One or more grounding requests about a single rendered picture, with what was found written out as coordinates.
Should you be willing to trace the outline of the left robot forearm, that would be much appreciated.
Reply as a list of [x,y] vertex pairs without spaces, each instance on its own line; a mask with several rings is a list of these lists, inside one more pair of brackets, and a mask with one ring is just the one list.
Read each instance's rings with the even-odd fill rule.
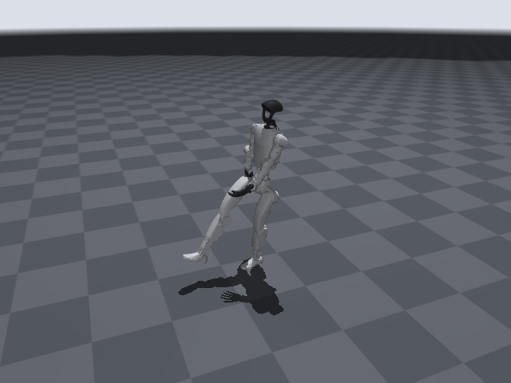
[[267,174],[270,172],[271,169],[271,163],[266,162],[263,164],[262,168],[259,168],[258,172],[256,173],[255,177],[253,178],[252,182],[250,184],[254,185],[254,188],[250,191],[254,192],[258,188],[258,186],[263,181],[263,178],[267,176]]

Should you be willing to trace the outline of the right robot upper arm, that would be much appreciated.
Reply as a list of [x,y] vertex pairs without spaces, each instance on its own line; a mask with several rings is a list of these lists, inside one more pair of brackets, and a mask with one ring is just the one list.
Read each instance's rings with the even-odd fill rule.
[[256,127],[258,125],[259,124],[253,124],[251,126],[251,135],[250,135],[250,139],[249,139],[250,144],[244,147],[244,152],[245,152],[246,156],[253,156],[254,136],[255,136]]

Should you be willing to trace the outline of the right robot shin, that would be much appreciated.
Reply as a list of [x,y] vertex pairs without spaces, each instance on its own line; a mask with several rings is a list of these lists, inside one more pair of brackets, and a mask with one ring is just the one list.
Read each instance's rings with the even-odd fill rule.
[[204,257],[210,246],[224,233],[225,228],[220,225],[219,218],[220,214],[217,214],[205,235],[204,241],[200,246],[201,251],[200,249],[198,251],[201,257]]

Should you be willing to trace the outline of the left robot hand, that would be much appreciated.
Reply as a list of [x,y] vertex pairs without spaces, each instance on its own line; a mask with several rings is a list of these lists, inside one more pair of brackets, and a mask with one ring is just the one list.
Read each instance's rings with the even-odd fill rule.
[[246,195],[247,193],[251,193],[252,191],[250,191],[251,189],[254,188],[254,185],[253,184],[249,184],[248,186],[246,186],[245,189],[242,189],[240,191],[232,191],[233,193],[230,193],[228,191],[228,194],[232,197],[240,197],[242,195]]

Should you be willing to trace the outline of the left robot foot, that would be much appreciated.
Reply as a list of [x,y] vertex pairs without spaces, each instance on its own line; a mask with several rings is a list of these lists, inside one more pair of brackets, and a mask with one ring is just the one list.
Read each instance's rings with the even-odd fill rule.
[[262,263],[262,262],[263,262],[263,258],[261,256],[259,257],[258,261],[257,260],[255,261],[255,259],[251,258],[247,262],[241,264],[240,267],[241,267],[241,269],[246,270],[246,269],[252,268],[255,265]]

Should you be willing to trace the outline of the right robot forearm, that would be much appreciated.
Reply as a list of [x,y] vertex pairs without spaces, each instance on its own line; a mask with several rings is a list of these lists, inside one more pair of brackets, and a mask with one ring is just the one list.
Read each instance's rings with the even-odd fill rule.
[[253,172],[252,170],[252,160],[253,160],[253,156],[246,156],[246,154],[244,153],[244,170],[247,170],[248,171],[248,175],[251,174]]

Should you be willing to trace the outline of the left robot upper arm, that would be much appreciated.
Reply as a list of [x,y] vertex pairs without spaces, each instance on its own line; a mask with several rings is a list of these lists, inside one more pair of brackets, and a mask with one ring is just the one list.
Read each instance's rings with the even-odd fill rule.
[[271,151],[269,152],[268,158],[263,158],[260,161],[260,166],[263,167],[263,164],[266,162],[271,163],[272,165],[275,163],[276,159],[278,158],[279,154],[282,152],[282,150],[287,146],[287,138],[283,136],[280,133],[276,133],[274,140],[273,140],[273,146],[271,148]]

